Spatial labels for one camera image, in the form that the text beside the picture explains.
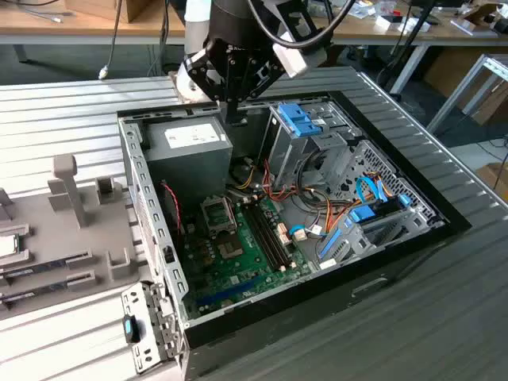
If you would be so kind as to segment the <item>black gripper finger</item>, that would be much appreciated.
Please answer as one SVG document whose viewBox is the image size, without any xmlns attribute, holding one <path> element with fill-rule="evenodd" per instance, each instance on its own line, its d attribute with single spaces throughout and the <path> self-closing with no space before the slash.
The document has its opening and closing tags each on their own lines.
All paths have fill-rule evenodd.
<svg viewBox="0 0 508 381">
<path fill-rule="evenodd" d="M 250 59 L 241 80 L 238 102 L 242 103 L 248 98 L 258 98 L 284 72 L 277 59 L 269 59 L 263 63 L 261 60 Z"/>
<path fill-rule="evenodd" d="M 219 105 L 222 119 L 232 123 L 234 99 L 229 97 L 227 82 L 218 73 L 205 49 L 186 55 L 186 72 L 204 95 Z"/>
</svg>

